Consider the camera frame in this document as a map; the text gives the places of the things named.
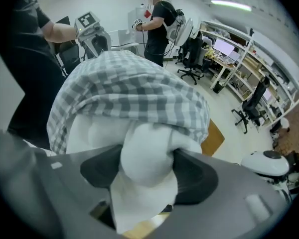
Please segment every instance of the gray and white checkered blanket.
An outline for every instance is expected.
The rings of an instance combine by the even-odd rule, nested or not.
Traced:
[[[106,51],[78,65],[53,103],[50,147],[65,154],[77,114],[165,123],[199,144],[208,136],[209,107],[200,93],[159,65],[129,51]]]

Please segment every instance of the ceiling light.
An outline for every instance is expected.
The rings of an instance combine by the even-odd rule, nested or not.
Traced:
[[[251,7],[249,5],[245,5],[237,2],[229,2],[229,1],[222,1],[222,0],[212,0],[211,2],[213,4],[226,5],[226,6],[231,6],[231,7],[251,11]]]

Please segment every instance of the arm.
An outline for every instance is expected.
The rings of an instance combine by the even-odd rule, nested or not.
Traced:
[[[160,26],[162,26],[163,22],[164,22],[164,18],[155,17],[149,23],[145,23],[143,25],[138,25],[136,27],[136,29],[138,31],[142,31],[142,29],[143,30],[153,30],[153,29],[156,29],[156,28],[159,28]]]
[[[75,29],[72,26],[49,21],[42,27],[44,38],[50,42],[66,42],[76,39]]]

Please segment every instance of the short sleeve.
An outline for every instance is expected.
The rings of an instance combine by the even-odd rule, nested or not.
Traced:
[[[43,28],[50,21],[50,18],[41,10],[40,7],[36,8],[36,13],[38,16],[39,27]]]
[[[157,5],[154,6],[152,16],[153,18],[154,17],[166,18],[167,13],[168,10],[160,2],[158,2]]]

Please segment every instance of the red sticker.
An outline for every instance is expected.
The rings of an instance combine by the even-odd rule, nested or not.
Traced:
[[[149,18],[151,16],[151,13],[149,12],[149,10],[146,10],[146,12],[144,13],[145,18]]]

